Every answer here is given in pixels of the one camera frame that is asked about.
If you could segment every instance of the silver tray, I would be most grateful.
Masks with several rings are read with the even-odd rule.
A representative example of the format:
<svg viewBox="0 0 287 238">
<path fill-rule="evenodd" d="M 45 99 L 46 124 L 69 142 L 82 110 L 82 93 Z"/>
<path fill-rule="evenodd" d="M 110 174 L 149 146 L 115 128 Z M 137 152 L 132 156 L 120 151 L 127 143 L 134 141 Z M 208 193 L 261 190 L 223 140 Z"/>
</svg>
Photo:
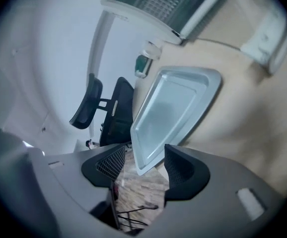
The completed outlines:
<svg viewBox="0 0 287 238">
<path fill-rule="evenodd" d="M 221 83 L 214 69 L 161 68 L 131 127 L 137 173 L 164 158 L 164 144 L 178 145 L 205 114 Z"/>
</svg>

